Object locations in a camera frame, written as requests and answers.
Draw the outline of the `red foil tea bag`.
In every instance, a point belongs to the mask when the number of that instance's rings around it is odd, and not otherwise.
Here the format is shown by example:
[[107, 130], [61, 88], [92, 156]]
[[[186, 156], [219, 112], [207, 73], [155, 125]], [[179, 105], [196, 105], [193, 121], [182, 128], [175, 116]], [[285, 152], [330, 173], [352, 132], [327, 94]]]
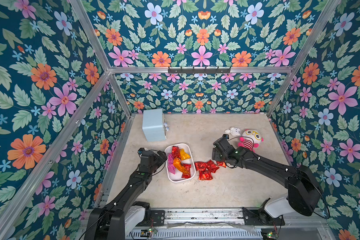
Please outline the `red foil tea bag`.
[[220, 166], [220, 167], [224, 167], [224, 168], [226, 168], [226, 167], [227, 167], [227, 165], [226, 165], [226, 163], [225, 163], [225, 162], [220, 162], [220, 161], [217, 161], [217, 165], [218, 165], [218, 166]]
[[172, 152], [171, 152], [173, 158], [181, 158], [180, 148], [178, 146], [172, 146]]
[[212, 179], [213, 179], [213, 176], [210, 171], [199, 171], [199, 180], [200, 181], [210, 181]]
[[185, 173], [182, 174], [183, 179], [189, 179], [191, 177], [191, 167], [190, 164], [183, 164], [184, 168], [187, 170]]
[[195, 162], [196, 171], [206, 171], [207, 170], [207, 163], [206, 162]]
[[212, 160], [209, 160], [206, 163], [206, 169], [207, 171], [210, 171], [211, 173], [216, 173], [216, 171], [219, 169], [220, 167], [215, 164]]

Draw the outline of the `pink tea bag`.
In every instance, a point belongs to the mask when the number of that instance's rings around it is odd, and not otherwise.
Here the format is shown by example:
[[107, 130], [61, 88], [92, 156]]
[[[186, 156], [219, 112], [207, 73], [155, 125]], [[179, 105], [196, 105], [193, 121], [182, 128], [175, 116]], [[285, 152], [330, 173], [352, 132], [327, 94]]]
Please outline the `pink tea bag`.
[[174, 157], [172, 154], [168, 155], [168, 171], [171, 174], [175, 174], [176, 173], [176, 168], [174, 166]]

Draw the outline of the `orange tea bag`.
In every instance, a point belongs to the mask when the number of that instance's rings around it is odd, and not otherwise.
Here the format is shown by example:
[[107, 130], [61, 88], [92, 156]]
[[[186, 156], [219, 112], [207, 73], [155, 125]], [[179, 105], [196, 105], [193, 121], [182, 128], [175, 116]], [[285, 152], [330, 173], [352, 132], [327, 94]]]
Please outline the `orange tea bag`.
[[174, 159], [174, 166], [177, 170], [179, 170], [181, 173], [185, 173], [187, 170], [184, 168], [183, 166], [183, 162], [178, 159], [178, 158], [175, 158]]

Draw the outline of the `white plastic storage box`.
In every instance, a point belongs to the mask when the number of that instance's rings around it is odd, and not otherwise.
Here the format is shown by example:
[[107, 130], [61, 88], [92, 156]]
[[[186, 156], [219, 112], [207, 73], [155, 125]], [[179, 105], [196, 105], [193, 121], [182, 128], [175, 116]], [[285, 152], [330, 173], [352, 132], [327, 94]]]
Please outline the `white plastic storage box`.
[[[176, 146], [179, 147], [180, 150], [185, 150], [185, 152], [190, 156], [189, 159], [186, 159], [183, 161], [183, 164], [188, 164], [191, 166], [190, 168], [190, 177], [189, 178], [183, 178], [182, 175], [183, 173], [181, 171], [179, 171], [178, 169], [175, 169], [175, 173], [171, 173], [171, 171], [169, 170], [169, 154], [172, 152], [172, 147]], [[188, 180], [191, 180], [195, 175], [196, 175], [196, 167], [195, 167], [195, 162], [192, 156], [192, 152], [191, 149], [189, 147], [189, 145], [185, 144], [185, 143], [179, 143], [179, 144], [174, 144], [171, 146], [166, 147], [165, 149], [165, 153], [168, 157], [167, 161], [166, 161], [166, 166], [165, 166], [165, 170], [167, 172], [167, 177], [168, 179], [172, 182], [172, 183], [182, 183]]]

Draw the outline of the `yellow tea bag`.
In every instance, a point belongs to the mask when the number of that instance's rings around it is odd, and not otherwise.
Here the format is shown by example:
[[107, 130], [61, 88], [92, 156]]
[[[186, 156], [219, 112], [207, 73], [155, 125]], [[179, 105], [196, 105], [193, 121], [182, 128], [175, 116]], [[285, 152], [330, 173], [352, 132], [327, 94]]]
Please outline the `yellow tea bag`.
[[188, 160], [190, 158], [191, 158], [191, 156], [188, 153], [186, 153], [186, 151], [184, 149], [180, 149], [180, 159], [181, 159], [181, 161], [185, 161], [185, 160]]

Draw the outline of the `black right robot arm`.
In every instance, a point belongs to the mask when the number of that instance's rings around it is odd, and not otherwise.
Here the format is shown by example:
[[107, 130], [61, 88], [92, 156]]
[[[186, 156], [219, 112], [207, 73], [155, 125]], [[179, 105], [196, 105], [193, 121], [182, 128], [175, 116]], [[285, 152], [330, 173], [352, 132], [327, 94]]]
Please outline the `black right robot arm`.
[[283, 165], [246, 147], [235, 148], [229, 143], [227, 134], [216, 140], [213, 146], [213, 160], [224, 162], [233, 168], [255, 171], [288, 190], [287, 194], [264, 202], [259, 208], [264, 218], [277, 218], [293, 212], [310, 217], [323, 197], [318, 181], [306, 166], [295, 168]]

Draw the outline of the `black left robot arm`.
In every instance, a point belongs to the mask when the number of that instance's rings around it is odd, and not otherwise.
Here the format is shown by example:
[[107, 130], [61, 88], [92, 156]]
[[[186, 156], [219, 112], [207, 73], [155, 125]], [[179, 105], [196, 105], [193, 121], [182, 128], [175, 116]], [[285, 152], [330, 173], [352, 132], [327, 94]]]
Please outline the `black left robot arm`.
[[80, 236], [83, 240], [124, 240], [127, 236], [127, 212], [138, 196], [151, 183], [154, 173], [167, 161], [165, 152], [157, 150], [138, 150], [140, 164], [130, 175], [121, 192], [103, 208], [92, 210], [87, 228]]

